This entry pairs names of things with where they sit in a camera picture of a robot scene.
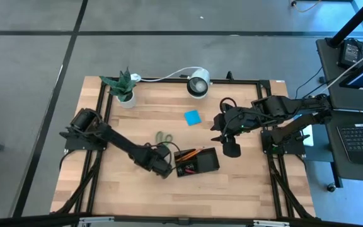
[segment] blue sticky note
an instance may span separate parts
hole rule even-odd
[[[185,112],[184,117],[186,118],[188,126],[201,123],[199,112],[196,110]]]

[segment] table leg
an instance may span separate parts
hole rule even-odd
[[[335,189],[343,187],[343,182],[341,181],[341,178],[337,174],[334,162],[331,162],[330,166],[331,166],[331,171],[333,172],[334,183],[327,185],[327,191],[334,192]]]

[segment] black pencil case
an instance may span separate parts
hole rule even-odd
[[[193,151],[195,151],[195,149],[175,152],[175,160],[178,160]],[[176,161],[175,163],[177,177],[184,177],[219,169],[219,162],[215,148],[203,149],[195,156],[185,161]]]

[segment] white plant pot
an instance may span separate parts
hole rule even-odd
[[[116,99],[123,108],[132,108],[137,104],[137,98],[135,97],[134,91],[132,91],[132,98],[126,102],[121,102],[117,96]]]

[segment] black box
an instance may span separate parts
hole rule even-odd
[[[195,151],[195,149],[188,149],[174,153],[175,160]],[[219,169],[219,162],[215,148],[203,149],[195,156],[186,161],[176,161],[177,177],[184,177],[198,173],[205,173]]]
[[[355,40],[344,40],[344,43],[340,49],[340,56],[337,61],[337,65],[348,69],[362,58],[360,44]]]

